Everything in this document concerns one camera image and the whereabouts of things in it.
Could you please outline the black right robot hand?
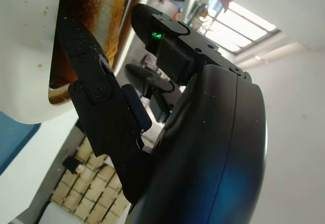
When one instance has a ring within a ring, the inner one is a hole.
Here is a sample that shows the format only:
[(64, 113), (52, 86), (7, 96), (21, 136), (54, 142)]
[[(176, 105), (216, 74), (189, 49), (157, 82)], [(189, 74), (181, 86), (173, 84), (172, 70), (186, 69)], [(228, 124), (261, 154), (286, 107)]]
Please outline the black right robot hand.
[(79, 120), (132, 205), (126, 222), (249, 223), (267, 155), (261, 89), (184, 22), (136, 4), (131, 23), (168, 80), (128, 64), (120, 86), (84, 24), (61, 14), (56, 25)]

